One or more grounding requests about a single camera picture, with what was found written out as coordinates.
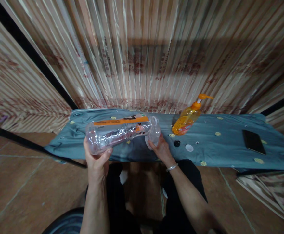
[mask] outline tiled floor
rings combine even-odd
[[[20,134],[41,145],[52,133]],[[124,184],[128,209],[138,218],[162,220],[166,198],[162,167],[128,163]],[[199,167],[208,202],[228,233],[284,233],[284,220],[235,181],[231,168]],[[80,206],[87,171],[59,164],[0,138],[0,233],[42,233],[64,212]]]

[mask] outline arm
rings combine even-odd
[[[108,173],[108,159],[113,149],[108,149],[100,156],[91,154],[87,140],[84,149],[88,165],[89,187],[84,206],[83,223],[80,234],[110,233],[109,212],[106,196],[106,176]]]
[[[170,153],[169,145],[162,134],[157,147],[150,141],[148,143],[167,168],[176,164],[175,159]],[[176,167],[170,171],[170,174],[177,188],[182,207],[196,233],[226,233],[224,228],[217,221],[205,199],[184,175],[181,169]]]

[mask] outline blue-gray blanket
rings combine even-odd
[[[137,113],[123,109],[73,110],[66,126],[45,149],[61,157],[85,159],[83,140],[89,122],[111,119],[112,116],[123,118]],[[284,170],[284,136],[265,123],[265,117],[261,114],[202,114],[185,135],[175,137],[169,135],[172,133],[172,122],[178,115],[151,115],[159,119],[161,131],[176,160],[190,159],[196,165],[211,167]],[[259,134],[266,155],[246,148],[243,129]],[[181,142],[179,147],[174,146],[176,140]],[[188,152],[185,149],[187,144],[192,145],[194,151]],[[134,138],[130,144],[124,142],[115,146],[110,160],[155,162],[158,158],[148,149],[142,136]]]

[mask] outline black phone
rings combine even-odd
[[[243,130],[243,136],[248,149],[266,155],[260,136],[257,133]]]

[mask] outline orange pump head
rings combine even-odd
[[[193,110],[200,109],[200,107],[201,107],[201,103],[200,103],[200,102],[201,102],[203,99],[206,99],[206,98],[211,98],[211,99],[213,99],[213,97],[207,96],[206,94],[199,94],[199,95],[198,95],[198,100],[192,104],[191,108],[192,108]]]

